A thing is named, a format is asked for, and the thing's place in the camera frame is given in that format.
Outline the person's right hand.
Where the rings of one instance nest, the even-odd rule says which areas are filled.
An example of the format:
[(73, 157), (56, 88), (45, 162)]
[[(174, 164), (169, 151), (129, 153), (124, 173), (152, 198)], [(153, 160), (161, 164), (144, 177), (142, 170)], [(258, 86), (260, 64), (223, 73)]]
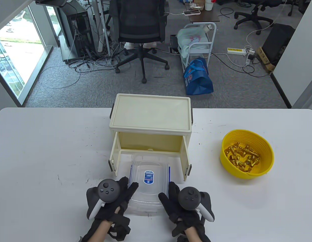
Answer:
[(159, 193), (158, 198), (162, 203), (169, 219), (183, 230), (190, 227), (204, 229), (199, 214), (195, 210), (185, 210), (178, 201), (180, 189), (174, 182), (169, 182), (168, 196)]

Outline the person's left hand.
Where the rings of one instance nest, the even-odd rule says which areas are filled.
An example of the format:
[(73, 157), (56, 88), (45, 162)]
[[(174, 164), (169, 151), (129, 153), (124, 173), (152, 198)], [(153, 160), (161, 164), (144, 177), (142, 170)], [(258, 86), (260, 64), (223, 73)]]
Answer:
[(101, 207), (98, 211), (95, 219), (105, 220), (109, 222), (119, 222), (123, 219), (123, 214), (127, 210), (128, 203), (137, 190), (139, 184), (133, 182), (130, 186), (129, 178), (124, 176), (117, 181), (120, 186), (120, 194), (118, 198), (112, 203), (106, 203), (104, 207)]

